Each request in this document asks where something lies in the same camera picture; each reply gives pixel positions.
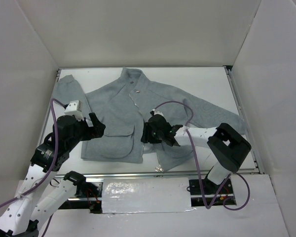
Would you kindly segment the grey zip-up jacket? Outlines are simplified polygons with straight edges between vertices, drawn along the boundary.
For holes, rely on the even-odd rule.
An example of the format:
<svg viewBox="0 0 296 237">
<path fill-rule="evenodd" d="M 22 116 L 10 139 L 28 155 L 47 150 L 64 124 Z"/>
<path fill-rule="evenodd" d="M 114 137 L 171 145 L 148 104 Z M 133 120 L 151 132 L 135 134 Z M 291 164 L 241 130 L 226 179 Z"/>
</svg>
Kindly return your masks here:
<svg viewBox="0 0 296 237">
<path fill-rule="evenodd" d="M 56 83 L 52 96 L 64 104 L 79 100 L 85 117 L 95 113 L 106 126 L 102 138 L 83 142 L 83 160 L 142 163 L 144 123 L 154 108 L 172 125 L 190 121 L 195 127 L 211 128 L 228 123 L 240 134 L 246 128 L 237 114 L 175 86 L 151 81 L 139 69 L 123 68 L 118 79 L 88 93 L 68 75 Z"/>
</svg>

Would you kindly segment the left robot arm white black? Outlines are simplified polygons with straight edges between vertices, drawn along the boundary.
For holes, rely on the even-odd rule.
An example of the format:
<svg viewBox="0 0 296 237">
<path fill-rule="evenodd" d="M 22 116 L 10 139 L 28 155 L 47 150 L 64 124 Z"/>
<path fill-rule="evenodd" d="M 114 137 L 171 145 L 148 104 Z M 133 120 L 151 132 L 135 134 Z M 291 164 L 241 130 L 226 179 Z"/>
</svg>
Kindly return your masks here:
<svg viewBox="0 0 296 237">
<path fill-rule="evenodd" d="M 103 136 L 105 125 L 95 113 L 90 113 L 89 117 L 91 125 L 86 118 L 78 120 L 70 115 L 57 119 L 53 131 L 36 148 L 20 189 L 0 217 L 0 237 L 37 237 L 67 199 L 98 195 L 98 188 L 87 182 L 84 175 L 70 171 L 48 196 L 42 197 L 73 148 L 81 141 Z"/>
</svg>

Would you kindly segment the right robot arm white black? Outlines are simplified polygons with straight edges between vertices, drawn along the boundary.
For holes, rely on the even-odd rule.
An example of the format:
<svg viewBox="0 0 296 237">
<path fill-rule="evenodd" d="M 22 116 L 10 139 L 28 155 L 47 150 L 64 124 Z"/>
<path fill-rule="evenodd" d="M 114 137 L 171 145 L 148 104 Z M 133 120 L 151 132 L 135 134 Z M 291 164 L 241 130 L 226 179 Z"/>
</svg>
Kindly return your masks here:
<svg viewBox="0 0 296 237">
<path fill-rule="evenodd" d="M 163 115 L 153 115 L 144 123 L 143 143 L 165 143 L 168 147 L 191 146 L 208 148 L 217 163 L 205 178 L 205 189 L 216 193 L 228 175 L 238 172 L 252 149 L 251 144 L 227 123 L 218 127 L 196 128 L 181 124 L 171 125 Z"/>
</svg>

